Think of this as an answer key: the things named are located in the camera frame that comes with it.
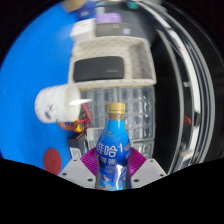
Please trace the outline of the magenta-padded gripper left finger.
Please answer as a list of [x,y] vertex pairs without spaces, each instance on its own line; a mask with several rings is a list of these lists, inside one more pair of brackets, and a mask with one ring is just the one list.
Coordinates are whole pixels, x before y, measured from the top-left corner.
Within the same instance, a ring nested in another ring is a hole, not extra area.
[[81,187],[95,189],[98,176],[96,149],[81,155],[79,148],[72,148],[71,154],[72,159],[58,176]]

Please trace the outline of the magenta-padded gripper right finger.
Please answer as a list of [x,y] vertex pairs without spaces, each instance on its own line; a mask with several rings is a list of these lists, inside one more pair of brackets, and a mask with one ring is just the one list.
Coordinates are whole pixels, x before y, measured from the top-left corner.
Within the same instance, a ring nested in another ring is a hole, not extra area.
[[166,176],[158,162],[146,159],[136,149],[131,149],[128,160],[128,188],[135,189],[146,186]]

